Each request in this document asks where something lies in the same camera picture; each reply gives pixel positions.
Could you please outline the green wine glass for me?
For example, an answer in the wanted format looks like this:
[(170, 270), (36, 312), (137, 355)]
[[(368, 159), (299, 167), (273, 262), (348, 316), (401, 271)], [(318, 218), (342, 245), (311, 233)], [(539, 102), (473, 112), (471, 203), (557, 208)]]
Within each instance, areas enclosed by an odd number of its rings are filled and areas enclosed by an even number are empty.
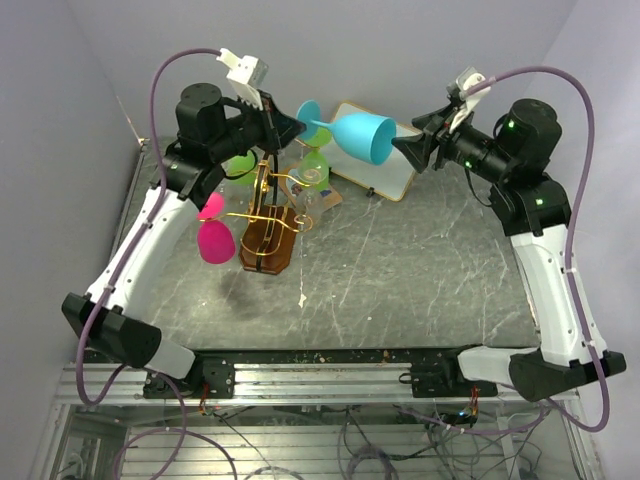
[(254, 151), (237, 155), (227, 162), (226, 179), (240, 186), (253, 185), (256, 178), (258, 159)]
[(330, 131), (324, 127), (319, 127), (309, 139), (301, 140), (308, 152), (297, 167), (299, 177), (303, 183), (320, 192), (327, 190), (329, 186), (329, 165), (320, 149), (327, 146), (331, 140)]

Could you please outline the blue wine glass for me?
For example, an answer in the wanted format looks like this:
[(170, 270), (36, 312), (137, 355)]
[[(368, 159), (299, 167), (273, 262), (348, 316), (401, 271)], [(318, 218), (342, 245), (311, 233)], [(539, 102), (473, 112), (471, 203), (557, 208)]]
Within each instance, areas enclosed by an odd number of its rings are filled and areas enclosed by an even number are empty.
[(319, 127), (324, 127), (347, 155), (373, 165), (381, 165), (387, 160), (393, 150), (391, 141), (397, 133), (392, 118), (369, 112), (356, 112), (333, 122), (323, 122), (315, 100), (304, 102), (296, 119), (306, 125), (306, 131), (298, 136), (299, 139), (309, 139)]

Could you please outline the clear wine glass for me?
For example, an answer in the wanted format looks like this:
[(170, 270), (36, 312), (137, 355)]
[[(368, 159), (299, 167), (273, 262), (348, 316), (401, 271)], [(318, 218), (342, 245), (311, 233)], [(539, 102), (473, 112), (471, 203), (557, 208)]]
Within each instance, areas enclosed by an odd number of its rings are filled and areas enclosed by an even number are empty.
[(302, 172), (292, 168), (289, 175), (292, 179), (287, 181), (287, 188), (296, 212), (303, 216), (306, 225), (317, 226), (324, 211), (324, 199), (319, 187), (326, 175), (316, 168), (304, 168)]

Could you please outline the gold wine glass rack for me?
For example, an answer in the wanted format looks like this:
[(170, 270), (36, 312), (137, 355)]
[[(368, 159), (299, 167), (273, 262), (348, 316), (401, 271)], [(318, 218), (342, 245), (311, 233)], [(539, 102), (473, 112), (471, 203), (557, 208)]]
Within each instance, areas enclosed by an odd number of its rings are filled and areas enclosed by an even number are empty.
[(245, 210), (232, 209), (220, 218), (242, 218), (246, 228), (240, 237), (239, 259), (247, 271), (277, 275), (289, 266), (296, 237), (317, 226), (306, 225), (284, 192), (276, 169), (277, 156), (258, 157), (256, 178)]

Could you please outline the pink wine glass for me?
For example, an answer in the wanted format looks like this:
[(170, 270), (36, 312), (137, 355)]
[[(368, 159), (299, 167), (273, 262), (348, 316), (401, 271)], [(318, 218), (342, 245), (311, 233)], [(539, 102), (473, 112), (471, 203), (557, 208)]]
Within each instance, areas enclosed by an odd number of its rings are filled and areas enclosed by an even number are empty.
[(200, 227), (197, 234), (197, 245), (203, 261), (209, 264), (224, 264), (236, 252), (236, 245), (231, 230), (218, 219), (225, 207), (224, 197), (214, 192), (205, 202), (197, 219)]

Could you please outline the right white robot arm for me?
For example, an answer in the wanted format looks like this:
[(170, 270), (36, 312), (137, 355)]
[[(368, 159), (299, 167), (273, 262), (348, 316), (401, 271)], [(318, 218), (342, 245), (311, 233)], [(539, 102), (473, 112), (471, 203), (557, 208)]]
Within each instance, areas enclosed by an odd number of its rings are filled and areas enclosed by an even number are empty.
[(535, 99), (515, 101), (493, 135), (469, 118), (454, 122), (459, 104), (413, 119), (418, 134), (396, 137), (417, 172), (448, 162), (490, 183), (489, 207), (512, 246), (540, 335), (536, 348), (462, 347), (440, 373), (442, 387), (459, 396), (476, 381), (513, 387), (538, 401), (623, 373), (626, 359), (610, 350), (579, 291), (566, 242), (572, 210), (564, 187), (545, 171), (562, 134), (555, 110)]

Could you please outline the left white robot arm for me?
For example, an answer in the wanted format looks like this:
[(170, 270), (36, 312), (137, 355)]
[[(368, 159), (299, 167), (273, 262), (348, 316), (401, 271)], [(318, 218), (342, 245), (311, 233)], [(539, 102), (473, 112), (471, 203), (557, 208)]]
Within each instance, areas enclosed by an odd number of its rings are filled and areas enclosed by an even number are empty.
[(184, 230), (224, 178), (223, 162), (257, 147), (274, 154), (305, 131), (259, 92), (260, 108), (228, 98), (208, 83), (186, 87), (175, 108), (177, 139), (161, 154), (143, 206), (125, 240), (83, 294), (67, 295), (62, 312), (81, 347), (136, 369), (168, 375), (182, 397), (203, 387), (195, 353), (142, 321), (153, 281)]

